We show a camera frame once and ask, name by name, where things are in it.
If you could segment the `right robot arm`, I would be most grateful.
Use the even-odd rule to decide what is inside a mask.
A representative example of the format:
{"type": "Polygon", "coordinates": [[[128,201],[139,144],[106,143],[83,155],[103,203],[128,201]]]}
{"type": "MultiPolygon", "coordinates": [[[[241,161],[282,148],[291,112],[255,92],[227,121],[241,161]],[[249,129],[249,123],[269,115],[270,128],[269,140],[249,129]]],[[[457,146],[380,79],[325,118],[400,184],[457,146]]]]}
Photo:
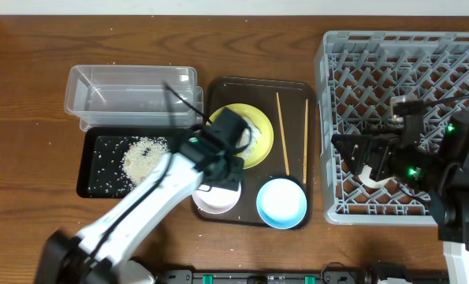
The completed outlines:
{"type": "Polygon", "coordinates": [[[352,174],[369,167],[373,181],[395,178],[429,195],[449,281],[469,283],[469,112],[451,115],[436,152],[419,149],[405,134],[334,134],[331,143],[352,174]]]}

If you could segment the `pink white bowl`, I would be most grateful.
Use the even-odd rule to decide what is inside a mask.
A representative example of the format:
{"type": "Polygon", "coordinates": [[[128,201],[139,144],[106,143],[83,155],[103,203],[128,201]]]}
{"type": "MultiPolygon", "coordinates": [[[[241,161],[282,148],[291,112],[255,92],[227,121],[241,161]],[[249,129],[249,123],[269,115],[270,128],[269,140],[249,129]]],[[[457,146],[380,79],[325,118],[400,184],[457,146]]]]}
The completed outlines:
{"type": "Polygon", "coordinates": [[[193,194],[192,199],[199,210],[219,215],[231,210],[241,196],[241,183],[235,190],[201,185],[193,194]]]}

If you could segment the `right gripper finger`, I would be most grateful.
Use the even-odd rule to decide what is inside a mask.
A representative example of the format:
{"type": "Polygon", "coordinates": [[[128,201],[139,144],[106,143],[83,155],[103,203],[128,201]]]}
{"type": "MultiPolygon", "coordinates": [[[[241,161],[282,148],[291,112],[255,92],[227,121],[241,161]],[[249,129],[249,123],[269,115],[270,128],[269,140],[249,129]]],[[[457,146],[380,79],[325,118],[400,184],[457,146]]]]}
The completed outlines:
{"type": "Polygon", "coordinates": [[[353,150],[338,150],[346,162],[350,172],[359,176],[365,165],[372,168],[370,178],[379,180],[380,150],[377,148],[354,148],[353,150]]]}
{"type": "Polygon", "coordinates": [[[392,143],[399,139],[400,137],[394,133],[380,135],[333,134],[331,142],[337,150],[353,150],[354,148],[369,149],[376,140],[386,140],[392,143]]]}

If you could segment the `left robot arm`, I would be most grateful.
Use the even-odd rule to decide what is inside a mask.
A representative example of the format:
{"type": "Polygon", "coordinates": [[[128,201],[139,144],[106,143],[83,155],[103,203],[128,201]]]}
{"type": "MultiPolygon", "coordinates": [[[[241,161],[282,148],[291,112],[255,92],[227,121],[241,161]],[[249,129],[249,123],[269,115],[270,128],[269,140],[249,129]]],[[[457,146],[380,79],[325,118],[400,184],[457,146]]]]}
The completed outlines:
{"type": "Polygon", "coordinates": [[[247,122],[225,108],[209,125],[181,129],[159,164],[115,207],[74,237],[46,241],[36,283],[152,283],[131,258],[147,235],[201,185],[236,190],[243,177],[238,141],[247,122]]]}

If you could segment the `white cup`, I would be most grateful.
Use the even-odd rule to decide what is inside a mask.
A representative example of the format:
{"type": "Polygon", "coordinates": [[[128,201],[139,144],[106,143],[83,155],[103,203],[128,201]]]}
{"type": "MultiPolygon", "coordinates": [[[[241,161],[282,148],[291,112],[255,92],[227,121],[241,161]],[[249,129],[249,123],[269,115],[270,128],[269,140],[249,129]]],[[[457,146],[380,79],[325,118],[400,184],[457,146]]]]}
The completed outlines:
{"type": "Polygon", "coordinates": [[[368,165],[365,165],[362,169],[361,174],[358,176],[359,180],[368,188],[372,188],[372,189],[383,188],[390,180],[393,179],[393,176],[392,176],[392,177],[388,177],[380,181],[375,181],[370,178],[371,171],[372,171],[372,168],[368,165]]]}

